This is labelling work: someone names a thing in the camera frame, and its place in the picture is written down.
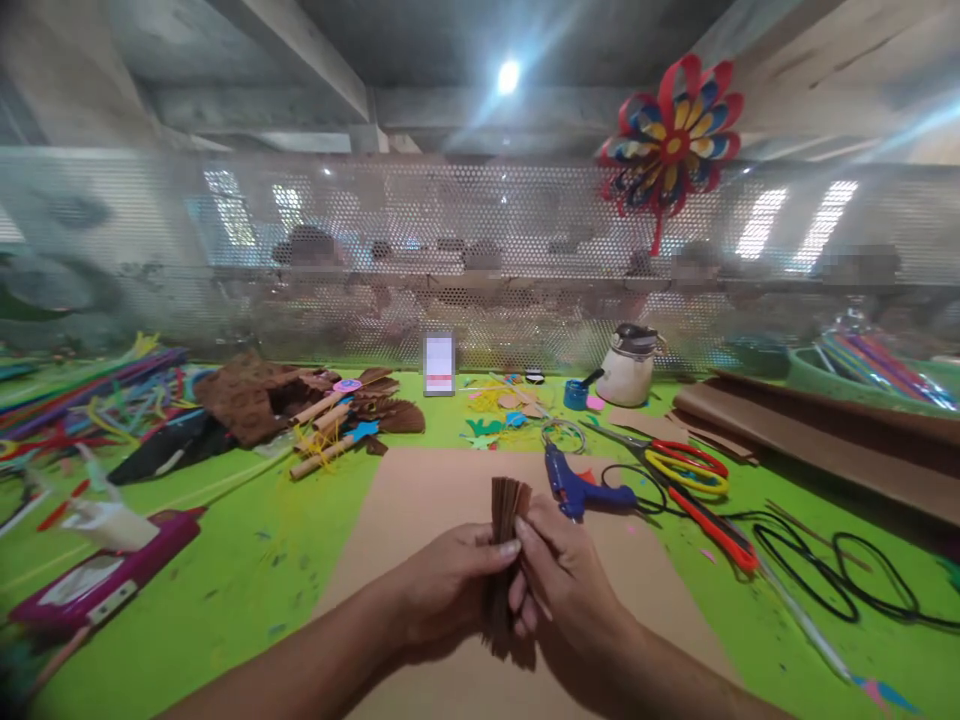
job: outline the white kettle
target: white kettle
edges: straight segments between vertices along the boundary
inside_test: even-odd
[[[643,405],[653,382],[658,340],[661,338],[654,328],[631,323],[618,326],[600,366],[603,376],[597,380],[597,395],[622,407]]]

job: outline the forearm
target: forearm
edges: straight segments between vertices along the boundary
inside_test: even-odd
[[[391,588],[372,583],[162,717],[331,717],[401,646],[399,611]]]
[[[621,689],[655,717],[787,718],[787,713],[717,675],[624,610],[604,662]]]

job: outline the scissors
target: scissors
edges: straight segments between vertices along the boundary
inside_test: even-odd
[[[591,423],[583,424],[587,427],[592,427],[601,435],[606,435],[613,440],[622,442],[630,448],[630,451],[637,457],[640,464],[649,470],[650,477],[653,478],[653,481],[663,488],[664,492],[700,526],[708,537],[712,538],[723,548],[723,551],[730,556],[730,559],[733,560],[737,567],[747,574],[752,574],[757,570],[760,561],[750,541],[743,537],[736,528],[731,527],[726,520],[714,515],[687,490],[687,487],[692,487],[695,490],[708,492],[713,495],[725,495],[730,486],[726,477],[727,469],[719,460],[683,443],[665,442],[662,440],[644,442],[630,435],[622,435],[607,428],[600,427],[599,425],[593,425]],[[686,456],[681,453],[693,455],[699,460],[703,460],[707,465],[694,464],[688,461]],[[664,472],[661,469],[662,467],[667,467],[667,472]],[[676,467],[684,472],[693,472],[699,477],[713,479],[717,484],[704,485],[698,483],[695,480],[690,480],[684,475],[670,470],[670,467]],[[721,475],[719,472],[716,472],[716,470],[721,470],[723,474]],[[617,491],[622,492],[624,487],[626,486],[617,488]]]
[[[640,440],[582,420],[580,424],[623,443],[641,463],[653,465],[670,480],[691,490],[706,495],[726,495],[730,492],[726,466],[702,450],[666,440]]]

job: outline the smartphone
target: smartphone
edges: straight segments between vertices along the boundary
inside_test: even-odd
[[[457,343],[453,333],[423,336],[423,395],[452,396],[456,393]]]

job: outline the fingernail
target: fingernail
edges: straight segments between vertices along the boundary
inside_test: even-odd
[[[500,546],[500,555],[502,557],[516,557],[520,553],[520,541],[511,540]]]

